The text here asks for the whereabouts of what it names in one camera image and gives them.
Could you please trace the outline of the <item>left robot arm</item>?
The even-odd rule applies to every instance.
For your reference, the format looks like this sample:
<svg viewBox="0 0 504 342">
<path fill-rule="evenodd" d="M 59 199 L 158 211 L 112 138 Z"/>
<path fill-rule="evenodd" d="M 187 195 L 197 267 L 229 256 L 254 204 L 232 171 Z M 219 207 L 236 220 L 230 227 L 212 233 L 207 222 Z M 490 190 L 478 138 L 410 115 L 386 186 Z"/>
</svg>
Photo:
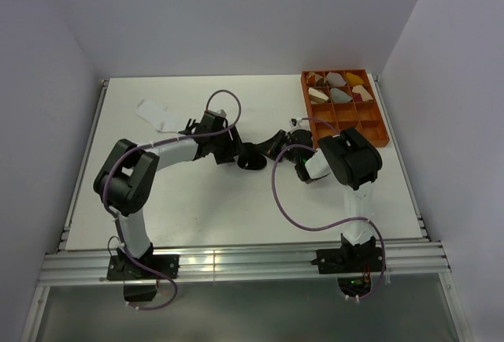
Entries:
<svg viewBox="0 0 504 342">
<path fill-rule="evenodd" d="M 235 123 L 229 124 L 222 112 L 208 110 L 199 122 L 190 120 L 185 130 L 167 140 L 143 145 L 118 140 L 93 184 L 113 217 L 120 241 L 117 263 L 135 278 L 164 276 L 154 268 L 154 247 L 143 216 L 157 172 L 209 154 L 218 165 L 230 163 L 245 152 Z"/>
</svg>

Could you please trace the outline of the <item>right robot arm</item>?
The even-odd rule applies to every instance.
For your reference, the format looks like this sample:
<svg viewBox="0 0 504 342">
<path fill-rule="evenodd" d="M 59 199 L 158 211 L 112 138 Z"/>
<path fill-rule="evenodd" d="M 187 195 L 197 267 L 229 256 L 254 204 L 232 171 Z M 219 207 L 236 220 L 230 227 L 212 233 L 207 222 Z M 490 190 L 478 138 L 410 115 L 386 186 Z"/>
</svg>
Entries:
<svg viewBox="0 0 504 342">
<path fill-rule="evenodd" d="M 289 154 L 301 182 L 313 182 L 332 175 L 343 190 L 344 218 L 328 225 L 307 226 L 288 215 L 276 190 L 276 169 Z M 318 264 L 356 271 L 369 265 L 377 270 L 385 265 L 384 239 L 372 220 L 372 194 L 383 160 L 378 150 L 354 127 L 336 136 L 325 136 L 318 148 L 289 143 L 275 155 L 271 189 L 276 206 L 294 227 L 306 232 L 340 228 L 341 246 L 315 260 Z"/>
</svg>

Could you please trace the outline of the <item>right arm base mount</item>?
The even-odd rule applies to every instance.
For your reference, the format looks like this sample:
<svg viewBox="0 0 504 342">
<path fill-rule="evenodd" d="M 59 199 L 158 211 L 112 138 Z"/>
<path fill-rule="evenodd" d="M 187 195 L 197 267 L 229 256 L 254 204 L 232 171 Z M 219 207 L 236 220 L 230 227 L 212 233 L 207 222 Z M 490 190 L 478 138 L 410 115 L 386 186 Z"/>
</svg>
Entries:
<svg viewBox="0 0 504 342">
<path fill-rule="evenodd" d="M 384 258 L 379 247 L 367 251 L 350 248 L 319 249 L 316 258 L 310 264 L 316 266 L 319 274 L 341 273 L 379 273 L 383 268 Z"/>
</svg>

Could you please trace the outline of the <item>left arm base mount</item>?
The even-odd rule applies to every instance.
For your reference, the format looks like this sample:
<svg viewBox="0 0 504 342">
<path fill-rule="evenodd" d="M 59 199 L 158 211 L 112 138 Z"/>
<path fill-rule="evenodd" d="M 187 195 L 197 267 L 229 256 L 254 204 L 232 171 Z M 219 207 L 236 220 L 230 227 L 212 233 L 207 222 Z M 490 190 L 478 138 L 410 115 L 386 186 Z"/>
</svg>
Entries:
<svg viewBox="0 0 504 342">
<path fill-rule="evenodd" d="M 179 270 L 179 255 L 153 255 L 145 262 L 135 264 L 126 255 L 114 255 L 109 260 L 106 274 L 108 281 L 141 281 L 169 277 L 176 279 Z"/>
</svg>

